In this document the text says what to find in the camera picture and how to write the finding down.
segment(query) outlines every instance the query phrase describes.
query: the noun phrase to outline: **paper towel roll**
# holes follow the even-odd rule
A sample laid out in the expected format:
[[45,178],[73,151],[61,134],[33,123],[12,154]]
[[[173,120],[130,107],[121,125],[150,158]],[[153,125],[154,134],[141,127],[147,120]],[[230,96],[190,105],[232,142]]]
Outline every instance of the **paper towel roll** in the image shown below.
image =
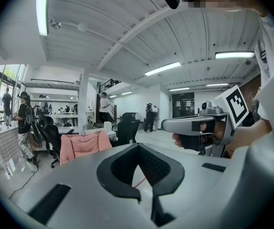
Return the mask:
[[112,130],[112,123],[110,123],[109,121],[105,121],[105,122],[104,122],[104,130],[105,130],[106,132]]

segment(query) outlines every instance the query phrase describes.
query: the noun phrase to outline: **pink jacket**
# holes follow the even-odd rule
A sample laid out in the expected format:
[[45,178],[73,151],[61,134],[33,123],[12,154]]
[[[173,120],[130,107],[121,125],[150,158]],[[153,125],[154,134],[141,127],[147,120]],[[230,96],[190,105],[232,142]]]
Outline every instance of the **pink jacket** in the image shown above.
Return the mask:
[[106,132],[89,135],[62,135],[62,146],[60,151],[60,163],[64,163],[111,148]]

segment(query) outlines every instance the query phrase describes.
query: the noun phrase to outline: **door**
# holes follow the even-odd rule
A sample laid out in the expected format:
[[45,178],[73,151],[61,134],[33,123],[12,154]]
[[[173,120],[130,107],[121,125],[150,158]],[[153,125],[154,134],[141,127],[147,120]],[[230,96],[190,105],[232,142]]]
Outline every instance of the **door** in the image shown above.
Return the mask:
[[194,93],[173,94],[172,109],[172,118],[195,115]]

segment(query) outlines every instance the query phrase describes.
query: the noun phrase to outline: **black cable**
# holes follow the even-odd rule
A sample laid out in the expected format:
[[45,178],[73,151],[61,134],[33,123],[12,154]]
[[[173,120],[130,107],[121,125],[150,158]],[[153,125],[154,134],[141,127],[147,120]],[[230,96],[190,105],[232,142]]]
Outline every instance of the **black cable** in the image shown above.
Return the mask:
[[[35,170],[32,170],[32,171],[31,171],[31,173],[33,173],[32,176],[34,176],[36,172],[38,172],[38,168],[37,168],[37,171],[35,171]],[[29,180],[22,186],[22,188],[19,188],[19,189],[15,190],[15,191],[12,193],[12,195],[9,197],[9,199],[11,199],[11,197],[14,195],[14,193],[16,193],[16,192],[19,191],[19,190],[22,190],[22,189],[24,188],[24,186],[27,185],[27,183],[31,180],[32,176],[30,176]]]

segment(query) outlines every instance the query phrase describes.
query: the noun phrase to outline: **white shirt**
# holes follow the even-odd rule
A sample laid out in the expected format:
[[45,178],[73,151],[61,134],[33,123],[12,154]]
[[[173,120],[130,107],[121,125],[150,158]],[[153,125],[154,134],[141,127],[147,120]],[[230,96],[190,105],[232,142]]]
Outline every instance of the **white shirt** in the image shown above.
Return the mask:
[[109,105],[109,99],[108,98],[101,98],[100,99],[100,112],[108,113],[108,107],[103,108],[103,107],[108,106],[108,105]]
[[[268,14],[260,18],[262,41],[255,47],[256,58],[261,72],[261,91],[257,94],[259,100],[258,114],[261,118],[270,120],[274,129],[274,17]],[[261,58],[265,50],[266,60]]]

